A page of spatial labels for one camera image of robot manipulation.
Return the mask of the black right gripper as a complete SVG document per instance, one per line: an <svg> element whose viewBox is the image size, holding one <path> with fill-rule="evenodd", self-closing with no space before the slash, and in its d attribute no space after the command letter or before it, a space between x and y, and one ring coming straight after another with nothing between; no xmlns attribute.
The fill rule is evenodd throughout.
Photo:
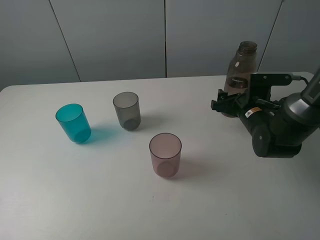
<svg viewBox="0 0 320 240"><path fill-rule="evenodd" d="M269 128L273 114L278 111L278 101L250 96L248 92L229 95L219 89L217 100L212 100L210 107L225 116L237 116L250 135L253 135L257 128Z"/></svg>

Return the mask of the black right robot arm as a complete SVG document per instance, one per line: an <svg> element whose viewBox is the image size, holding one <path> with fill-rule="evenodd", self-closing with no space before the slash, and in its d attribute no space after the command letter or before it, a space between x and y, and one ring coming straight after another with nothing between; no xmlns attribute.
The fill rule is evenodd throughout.
<svg viewBox="0 0 320 240"><path fill-rule="evenodd" d="M301 92L271 100L273 86L301 81L291 73L252 73L243 93L229 95L219 89L211 109L240 119L251 135L254 153L262 158L292 158L302 143L320 127L320 73L305 80Z"/></svg>

